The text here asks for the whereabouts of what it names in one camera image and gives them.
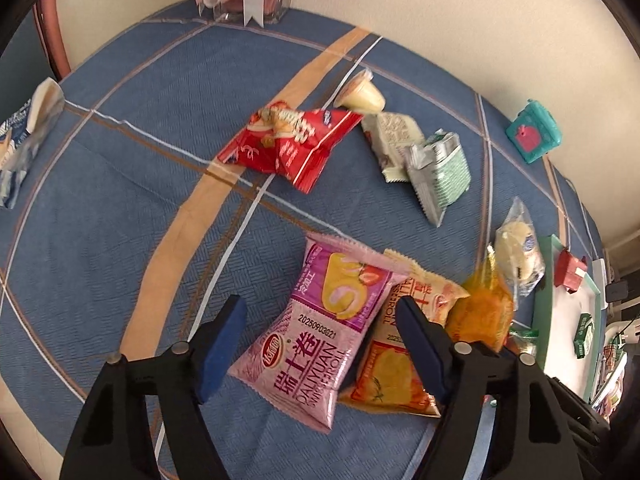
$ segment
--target red box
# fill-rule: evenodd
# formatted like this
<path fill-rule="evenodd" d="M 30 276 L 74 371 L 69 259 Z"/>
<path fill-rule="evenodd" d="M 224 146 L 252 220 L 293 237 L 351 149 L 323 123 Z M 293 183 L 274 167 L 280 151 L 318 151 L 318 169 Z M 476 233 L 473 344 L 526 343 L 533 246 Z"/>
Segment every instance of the red box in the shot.
<path fill-rule="evenodd" d="M 554 285 L 564 285 L 569 293 L 573 294 L 580 288 L 582 279 L 587 273 L 587 258 L 581 260 L 573 256 L 567 248 L 564 248 L 556 263 Z"/>

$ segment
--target blue gripper pad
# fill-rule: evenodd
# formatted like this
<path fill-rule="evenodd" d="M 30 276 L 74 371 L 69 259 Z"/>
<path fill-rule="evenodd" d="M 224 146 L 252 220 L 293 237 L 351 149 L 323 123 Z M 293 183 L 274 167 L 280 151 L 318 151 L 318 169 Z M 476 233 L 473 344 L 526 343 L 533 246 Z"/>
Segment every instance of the blue gripper pad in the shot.
<path fill-rule="evenodd" d="M 451 339 L 441 326 L 429 323 L 410 296 L 396 304 L 396 327 L 425 390 L 446 404 L 451 393 Z"/>
<path fill-rule="evenodd" d="M 213 332 L 211 337 L 213 341 L 210 342 L 209 351 L 201 360 L 202 364 L 199 370 L 200 381 L 196 388 L 199 403 L 207 402 L 222 384 L 222 379 L 231 366 L 231 359 L 233 359 L 246 325 L 246 313 L 246 301 L 240 296 L 230 296 L 216 319 L 198 329 L 200 331 L 205 329 L 206 325 L 212 324 L 211 331 Z M 197 336 L 198 332 L 195 333 L 193 339 L 196 339 Z"/>

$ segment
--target green tray edge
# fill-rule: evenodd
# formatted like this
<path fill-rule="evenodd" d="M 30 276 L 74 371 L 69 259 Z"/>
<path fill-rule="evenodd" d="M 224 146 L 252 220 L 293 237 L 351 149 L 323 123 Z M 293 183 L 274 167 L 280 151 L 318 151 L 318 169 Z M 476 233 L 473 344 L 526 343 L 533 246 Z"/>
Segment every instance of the green tray edge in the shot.
<path fill-rule="evenodd" d="M 545 277 L 543 282 L 538 284 L 536 288 L 536 296 L 534 298 L 533 308 L 533 321 L 532 328 L 538 330 L 538 350 L 536 352 L 536 360 L 540 365 L 540 368 L 545 369 L 546 352 L 549 346 L 549 334 L 551 332 L 551 312 L 553 309 L 553 289 L 554 289 L 554 259 L 553 249 L 561 251 L 564 249 L 564 245 L 560 242 L 557 236 L 545 236 L 538 239 L 538 245 L 542 252 L 542 257 L 545 260 Z M 599 308 L 601 292 L 597 285 L 593 281 L 593 278 L 587 273 L 584 276 L 589 288 L 595 294 L 595 310 L 593 316 L 593 329 L 594 338 L 595 335 L 600 334 L 602 329 L 602 311 Z M 591 391 L 593 389 L 593 381 L 595 380 L 596 367 L 598 365 L 598 358 L 600 352 L 595 351 L 595 348 L 591 348 L 589 364 L 589 375 L 587 377 L 587 384 L 582 393 L 582 399 L 585 402 L 589 402 Z"/>

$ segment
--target white ribbon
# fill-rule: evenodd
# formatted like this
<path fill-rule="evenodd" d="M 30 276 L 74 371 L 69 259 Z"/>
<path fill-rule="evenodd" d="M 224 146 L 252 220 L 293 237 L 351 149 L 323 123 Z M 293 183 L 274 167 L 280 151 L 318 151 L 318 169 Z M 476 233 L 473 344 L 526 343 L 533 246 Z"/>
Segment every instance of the white ribbon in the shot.
<path fill-rule="evenodd" d="M 244 7 L 244 25 L 253 18 L 258 25 L 264 28 L 264 0 L 242 0 Z"/>

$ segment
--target product logo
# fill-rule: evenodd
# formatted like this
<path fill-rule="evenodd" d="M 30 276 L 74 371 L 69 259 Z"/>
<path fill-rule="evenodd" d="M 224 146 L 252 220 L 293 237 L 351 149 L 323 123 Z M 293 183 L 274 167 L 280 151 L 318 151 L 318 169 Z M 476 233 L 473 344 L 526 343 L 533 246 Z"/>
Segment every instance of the product logo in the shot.
<path fill-rule="evenodd" d="M 280 334 L 271 334 L 262 345 L 262 364 L 273 368 L 280 362 L 284 351 L 284 341 Z"/>
<path fill-rule="evenodd" d="M 535 245 L 536 239 L 532 235 L 529 235 L 525 238 L 524 243 L 522 244 L 522 250 L 528 253 L 529 251 L 533 250 L 533 247 L 535 247 Z"/>

